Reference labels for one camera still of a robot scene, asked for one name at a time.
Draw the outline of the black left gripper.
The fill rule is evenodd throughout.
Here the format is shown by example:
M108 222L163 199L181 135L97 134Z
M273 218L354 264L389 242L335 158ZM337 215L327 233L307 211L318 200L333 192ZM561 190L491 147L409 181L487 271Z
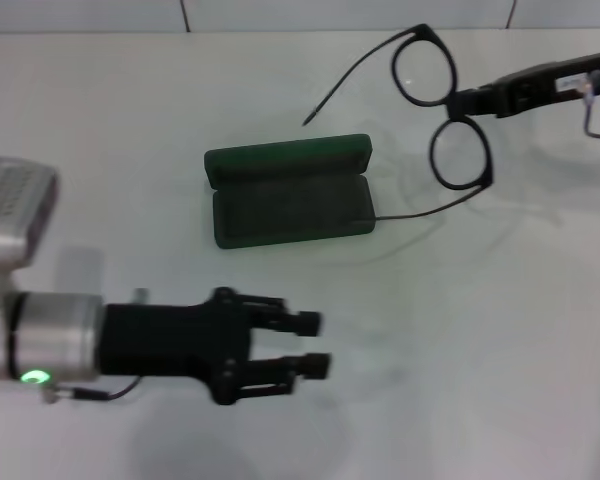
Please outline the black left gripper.
M325 380L331 355L308 353L251 360L251 326L299 337L317 337L319 312L291 312L282 298L217 289L192 306L108 304L102 327L106 376L190 377L204 383L213 401L291 395L298 378Z

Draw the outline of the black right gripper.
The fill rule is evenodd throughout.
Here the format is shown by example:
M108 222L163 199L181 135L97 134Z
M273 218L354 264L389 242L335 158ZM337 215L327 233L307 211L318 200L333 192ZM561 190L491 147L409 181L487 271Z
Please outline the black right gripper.
M552 61L515 72L447 98L452 119L493 115L506 118L540 107L600 95L600 53Z

